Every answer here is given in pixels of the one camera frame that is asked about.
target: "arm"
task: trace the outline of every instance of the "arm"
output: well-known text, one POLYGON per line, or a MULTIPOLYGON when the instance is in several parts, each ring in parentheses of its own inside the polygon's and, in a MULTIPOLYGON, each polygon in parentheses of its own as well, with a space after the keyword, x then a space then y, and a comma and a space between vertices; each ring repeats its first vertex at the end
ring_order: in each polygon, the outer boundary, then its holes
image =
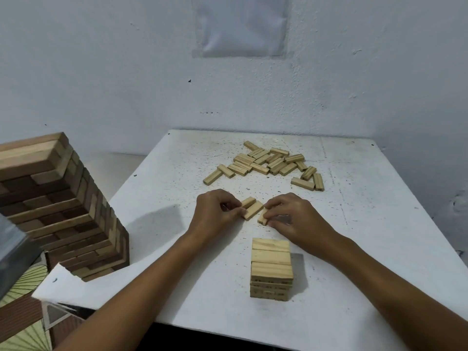
POLYGON ((309 201, 293 193, 269 200, 268 225, 339 269, 412 350, 468 350, 468 322, 337 233, 309 201), (291 224, 276 220, 289 216, 291 224))
POLYGON ((240 206, 239 200, 222 189, 199 195, 187 232, 91 315, 57 350, 134 350, 197 254, 245 214, 240 206), (231 210, 224 212, 221 205, 231 210))

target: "forearm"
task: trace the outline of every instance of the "forearm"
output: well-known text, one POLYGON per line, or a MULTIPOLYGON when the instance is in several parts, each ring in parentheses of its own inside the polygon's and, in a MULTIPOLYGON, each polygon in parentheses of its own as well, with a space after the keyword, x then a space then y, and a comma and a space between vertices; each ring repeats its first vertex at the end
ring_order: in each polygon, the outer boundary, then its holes
POLYGON ((343 238, 329 262, 414 350, 468 350, 468 322, 343 238))
POLYGON ((58 350, 134 350, 203 242, 186 233, 159 259, 96 311, 58 350))

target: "white tabletop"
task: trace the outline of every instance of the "white tabletop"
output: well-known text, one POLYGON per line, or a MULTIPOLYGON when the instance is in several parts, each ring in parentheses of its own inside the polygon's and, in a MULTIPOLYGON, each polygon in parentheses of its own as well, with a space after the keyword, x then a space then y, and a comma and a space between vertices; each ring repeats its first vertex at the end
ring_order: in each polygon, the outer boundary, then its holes
MULTIPOLYGON (((88 283, 57 265, 33 296, 101 307, 187 229, 196 196, 216 188, 263 203, 287 192, 310 200, 340 233, 468 318, 468 269, 374 141, 317 136, 171 130, 110 202, 130 233, 131 265, 88 283), (286 177, 222 176, 205 186, 217 165, 249 151, 245 140, 304 154, 322 174, 325 191, 292 186, 298 170, 286 177)), ((282 239, 256 217, 239 222, 190 267, 157 321, 294 350, 405 349, 346 277, 295 245, 291 299, 250 298, 254 237, 282 239)))

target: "person's right forearm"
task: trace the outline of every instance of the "person's right forearm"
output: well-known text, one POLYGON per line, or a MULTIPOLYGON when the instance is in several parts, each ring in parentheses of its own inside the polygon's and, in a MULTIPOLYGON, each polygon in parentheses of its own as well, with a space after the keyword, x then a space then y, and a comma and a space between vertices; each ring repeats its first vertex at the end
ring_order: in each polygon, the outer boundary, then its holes
POLYGON ((467 322, 342 237, 328 262, 348 277, 414 350, 468 350, 467 322))

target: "jenga tower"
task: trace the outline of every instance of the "jenga tower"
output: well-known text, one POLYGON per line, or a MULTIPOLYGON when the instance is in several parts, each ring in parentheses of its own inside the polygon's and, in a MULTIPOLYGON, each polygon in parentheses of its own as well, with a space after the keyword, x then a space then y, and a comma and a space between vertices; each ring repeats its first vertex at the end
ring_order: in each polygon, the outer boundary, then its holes
POLYGON ((83 281, 129 265, 129 236, 64 133, 0 145, 0 213, 83 281))
POLYGON ((293 286, 289 241, 254 238, 250 296, 287 301, 293 286))

